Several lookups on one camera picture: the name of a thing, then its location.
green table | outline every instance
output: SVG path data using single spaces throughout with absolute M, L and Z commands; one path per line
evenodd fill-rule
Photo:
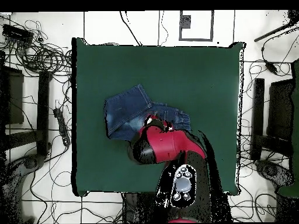
M 73 39 L 77 58 L 77 144 L 73 187 L 78 191 L 154 192 L 164 164 L 138 166 L 127 142 L 106 136 L 103 104 L 142 84 L 154 102 L 190 116 L 192 133 L 210 140 L 224 191 L 237 195 L 237 120 L 243 43 L 217 47 L 87 45 Z

gray square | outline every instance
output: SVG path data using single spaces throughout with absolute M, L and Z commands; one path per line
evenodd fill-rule
M 189 29 L 191 27 L 191 16 L 181 15 L 180 16 L 180 27 L 183 29 Z

blue denim fabric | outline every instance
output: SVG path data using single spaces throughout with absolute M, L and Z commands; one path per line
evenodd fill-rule
M 138 84 L 105 101 L 104 117 L 110 139 L 131 141 L 149 115 L 169 121 L 176 130 L 190 131 L 190 118 L 166 103 L 152 102 L 144 88 Z

black border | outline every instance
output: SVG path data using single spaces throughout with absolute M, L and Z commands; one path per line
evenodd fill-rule
M 79 197 L 76 183 L 77 174 L 77 39 L 72 38 L 72 75 L 71 75 L 71 87 L 72 87 L 72 172 L 71 172 L 71 184 L 72 192 L 75 196 Z

black bar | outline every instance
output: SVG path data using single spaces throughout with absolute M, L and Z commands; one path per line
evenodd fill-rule
M 39 95 L 37 105 L 37 130 L 41 131 L 42 140 L 36 142 L 37 154 L 46 158 L 48 154 L 48 114 L 49 114 L 49 83 L 52 75 L 48 71 L 39 73 Z
M 264 93 L 265 80 L 263 78 L 255 79 L 253 83 L 251 160 L 259 160 L 262 153 L 262 146 L 258 144 L 256 137 L 263 135 Z
M 34 131 L 24 131 L 24 132 L 18 132 L 18 133 L 6 135 L 5 149 L 9 150 L 9 149 L 17 148 L 42 139 L 43 136 L 41 131 L 35 131 L 35 133 Z
M 293 155 L 293 146 L 291 142 L 270 136 L 255 136 L 258 147 L 270 149 L 275 153 L 280 153 L 288 158 Z
M 281 26 L 281 27 L 279 27 L 279 28 L 277 28 L 277 29 L 274 29 L 273 31 L 270 31 L 270 32 L 268 32 L 268 33 L 266 33 L 266 34 L 264 34 L 264 35 L 258 37 L 258 38 L 256 38 L 256 39 L 255 39 L 255 42 L 258 42 L 258 41 L 260 41 L 260 40 L 263 40 L 264 38 L 269 37 L 270 35 L 275 34 L 275 33 L 279 32 L 279 31 L 282 31 L 282 30 L 284 30 L 284 29 L 286 29 L 286 28 L 288 28 L 288 27 L 290 27 L 290 24 L 289 24 L 289 23 L 286 24 L 286 25 L 283 25 L 283 26 Z

